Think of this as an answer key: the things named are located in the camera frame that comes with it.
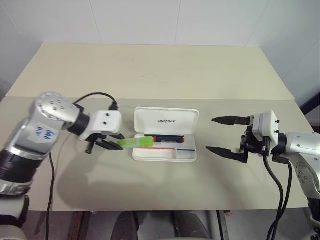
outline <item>white tabletop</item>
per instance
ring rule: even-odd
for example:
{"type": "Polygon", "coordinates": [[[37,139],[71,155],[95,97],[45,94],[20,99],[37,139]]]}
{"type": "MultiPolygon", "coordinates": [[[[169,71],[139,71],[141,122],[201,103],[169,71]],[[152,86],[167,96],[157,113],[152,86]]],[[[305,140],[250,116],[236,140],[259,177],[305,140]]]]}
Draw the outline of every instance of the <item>white tabletop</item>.
{"type": "MultiPolygon", "coordinates": [[[[64,131],[52,155],[56,167],[53,210],[245,210],[275,209],[279,193],[263,160],[250,154],[248,164],[206,150],[235,150],[244,126],[211,122],[220,116],[247,117],[273,109],[280,131],[310,132],[307,120],[260,48],[45,43],[0,104],[0,145],[28,116],[34,97],[55,91],[67,98],[90,92],[112,94],[123,115],[121,132],[133,137],[134,108],[197,109],[193,163],[144,162],[132,150],[96,146],[64,131]]],[[[87,112],[107,109],[110,100],[83,101],[87,112]]],[[[284,165],[270,161],[286,185],[284,165]]],[[[48,204],[51,169],[45,160],[29,193],[30,209],[48,204]]],[[[306,207],[294,177],[289,208],[306,207]]]]}

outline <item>unitree logo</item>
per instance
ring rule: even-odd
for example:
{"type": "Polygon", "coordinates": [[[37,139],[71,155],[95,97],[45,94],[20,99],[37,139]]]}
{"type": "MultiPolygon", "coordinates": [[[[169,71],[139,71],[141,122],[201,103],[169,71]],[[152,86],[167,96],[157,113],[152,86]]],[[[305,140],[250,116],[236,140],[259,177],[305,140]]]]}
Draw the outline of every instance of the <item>unitree logo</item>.
{"type": "Polygon", "coordinates": [[[176,120],[158,120],[159,123],[175,123],[176,120]]]}

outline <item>robotic arm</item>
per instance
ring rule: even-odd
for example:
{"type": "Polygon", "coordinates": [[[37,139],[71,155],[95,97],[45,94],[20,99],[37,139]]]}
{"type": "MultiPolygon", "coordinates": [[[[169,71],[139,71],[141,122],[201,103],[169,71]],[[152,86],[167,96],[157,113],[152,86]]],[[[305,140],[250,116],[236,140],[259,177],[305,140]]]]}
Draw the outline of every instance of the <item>robotic arm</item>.
{"type": "Polygon", "coordinates": [[[0,225],[21,227],[29,207],[25,194],[30,190],[33,176],[49,155],[62,130],[88,141],[86,153],[94,144],[108,150],[122,148],[104,139],[110,135],[122,139],[119,128],[122,115],[114,101],[109,110],[83,113],[83,108],[72,104],[55,92],[45,92],[35,99],[30,116],[12,133],[0,152],[0,225]]]}
{"type": "Polygon", "coordinates": [[[273,111],[249,117],[224,116],[212,119],[224,125],[248,125],[241,137],[240,152],[207,146],[211,152],[228,159],[248,162],[248,154],[273,155],[272,161],[292,163],[301,188],[307,197],[312,213],[311,222],[320,234],[320,134],[289,132],[279,133],[279,120],[273,111]]]}

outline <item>open case lid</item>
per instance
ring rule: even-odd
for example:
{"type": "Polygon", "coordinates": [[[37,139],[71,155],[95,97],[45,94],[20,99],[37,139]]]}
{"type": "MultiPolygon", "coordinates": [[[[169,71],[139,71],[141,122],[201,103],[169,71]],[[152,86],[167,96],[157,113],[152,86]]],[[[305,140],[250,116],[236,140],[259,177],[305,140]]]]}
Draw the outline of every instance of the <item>open case lid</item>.
{"type": "Polygon", "coordinates": [[[137,107],[134,129],[145,135],[192,135],[197,128],[199,111],[195,109],[137,107]]]}

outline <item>table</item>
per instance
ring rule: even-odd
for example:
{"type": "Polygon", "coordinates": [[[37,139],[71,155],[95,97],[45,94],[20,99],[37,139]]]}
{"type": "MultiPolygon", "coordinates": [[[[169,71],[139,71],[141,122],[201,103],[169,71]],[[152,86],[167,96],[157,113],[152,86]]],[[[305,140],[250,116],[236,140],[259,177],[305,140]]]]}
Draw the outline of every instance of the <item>table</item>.
{"type": "MultiPolygon", "coordinates": [[[[244,126],[220,125],[211,119],[246,117],[273,109],[281,132],[312,131],[259,48],[45,43],[0,104],[0,126],[5,126],[0,144],[28,115],[34,97],[44,91],[59,92],[71,100],[94,91],[112,94],[124,119],[121,132],[127,138],[136,134],[136,107],[200,112],[194,134],[198,158],[193,163],[135,161],[130,149],[108,151],[98,146],[88,155],[86,142],[62,132],[52,151],[57,169],[54,211],[275,209],[278,189],[260,157],[251,154],[248,164],[243,164],[205,148],[235,150],[244,126]],[[215,64],[214,70],[203,58],[215,64]],[[87,81],[89,73],[92,78],[87,81]],[[170,87],[165,77],[170,78],[170,87]],[[160,79],[167,86],[159,84],[160,79]],[[181,91],[177,90],[185,81],[181,91]]],[[[87,112],[94,112],[107,109],[110,100],[89,98],[81,104],[87,112]]],[[[285,188],[287,167],[271,161],[270,165],[285,188]]],[[[30,210],[46,209],[50,179],[50,164],[45,160],[29,193],[30,210]]],[[[293,177],[288,208],[306,206],[307,199],[293,177]]]]}

